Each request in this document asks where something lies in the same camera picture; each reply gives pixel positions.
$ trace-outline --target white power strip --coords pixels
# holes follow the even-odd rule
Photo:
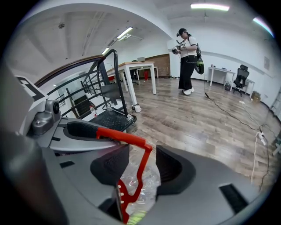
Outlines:
[[[259,132],[259,138],[262,141],[263,145],[265,146],[267,143],[265,142],[265,139],[263,137],[263,132],[262,133]]]

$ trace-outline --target black mat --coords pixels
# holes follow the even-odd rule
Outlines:
[[[90,122],[102,125],[112,130],[124,131],[136,120],[137,118],[133,116],[132,120],[127,121],[126,117],[121,113],[118,113],[114,110],[112,111],[106,110],[100,115],[98,115],[97,117],[91,119]]]

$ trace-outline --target black pants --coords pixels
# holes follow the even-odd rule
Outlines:
[[[180,82],[179,89],[189,90],[192,88],[191,75],[195,69],[197,56],[189,55],[180,59]]]

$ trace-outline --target black cable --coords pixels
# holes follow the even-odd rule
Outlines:
[[[259,188],[259,191],[262,189],[262,186],[263,186],[263,179],[266,175],[268,175],[268,172],[269,172],[269,153],[268,153],[268,143],[267,143],[267,173],[264,174],[263,178],[262,178],[262,183],[260,184],[260,188]]]
[[[263,124],[262,127],[264,127],[264,126],[268,126],[269,131],[270,131],[271,133],[273,133],[273,135],[274,135],[275,138],[277,138],[277,135],[270,129],[270,126],[269,126],[268,124]]]
[[[260,129],[252,128],[252,127],[250,127],[248,124],[243,123],[243,122],[240,121],[238,118],[236,118],[235,116],[231,115],[228,111],[222,109],[218,104],[216,104],[215,100],[211,99],[211,98],[208,96],[208,94],[206,93],[206,87],[205,87],[205,73],[203,73],[203,74],[204,74],[204,92],[205,92],[205,95],[206,95],[206,97],[207,97],[208,99],[210,99],[211,101],[213,101],[217,107],[219,107],[222,111],[226,112],[229,116],[231,116],[232,118],[237,119],[241,124],[244,124],[244,125],[248,126],[248,127],[251,128],[252,130],[257,130],[257,131],[262,132]]]

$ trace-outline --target office chair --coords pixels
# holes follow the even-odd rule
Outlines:
[[[136,83],[137,85],[139,85],[138,81],[134,81],[137,80],[137,69],[132,69],[130,70],[130,74],[131,74],[131,78],[132,78],[132,83]]]
[[[234,81],[234,84],[236,84],[236,87],[233,89],[233,93],[235,93],[237,91],[242,96],[241,88],[245,87],[245,82],[246,82],[246,79],[248,76],[249,76],[248,67],[245,65],[241,65],[240,68],[238,68],[238,70],[237,70],[237,77]]]

